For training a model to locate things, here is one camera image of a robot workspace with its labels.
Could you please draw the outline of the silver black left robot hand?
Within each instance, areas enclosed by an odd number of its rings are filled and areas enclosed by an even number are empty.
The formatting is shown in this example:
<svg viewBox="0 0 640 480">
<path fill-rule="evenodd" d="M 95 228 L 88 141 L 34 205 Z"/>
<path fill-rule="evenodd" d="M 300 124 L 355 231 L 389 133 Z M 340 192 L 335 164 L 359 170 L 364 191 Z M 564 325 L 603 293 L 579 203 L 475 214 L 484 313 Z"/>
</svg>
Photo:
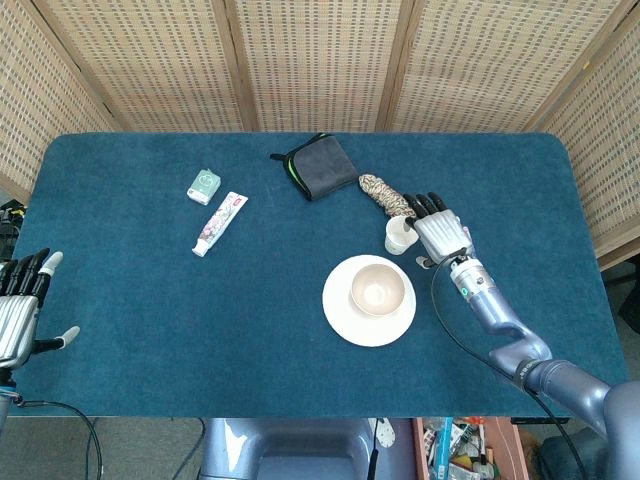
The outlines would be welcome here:
<svg viewBox="0 0 640 480">
<path fill-rule="evenodd" d="M 62 262 L 61 251 L 45 248 L 21 260 L 1 265 L 1 370 L 20 368 L 32 355 L 68 347 L 79 335 L 79 326 L 44 340 L 35 338 L 38 318 L 51 279 Z"/>
</svg>

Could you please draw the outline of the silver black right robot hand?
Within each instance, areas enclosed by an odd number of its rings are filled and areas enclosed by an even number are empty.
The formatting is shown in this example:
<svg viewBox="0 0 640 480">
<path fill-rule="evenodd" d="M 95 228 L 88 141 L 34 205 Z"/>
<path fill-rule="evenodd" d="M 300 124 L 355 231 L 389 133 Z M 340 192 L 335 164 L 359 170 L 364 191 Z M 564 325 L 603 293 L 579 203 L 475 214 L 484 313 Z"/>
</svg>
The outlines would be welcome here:
<svg viewBox="0 0 640 480">
<path fill-rule="evenodd" d="M 469 232 L 439 195 L 403 194 L 403 198 L 414 212 L 405 224 L 416 232 L 433 264 L 475 254 Z"/>
</svg>

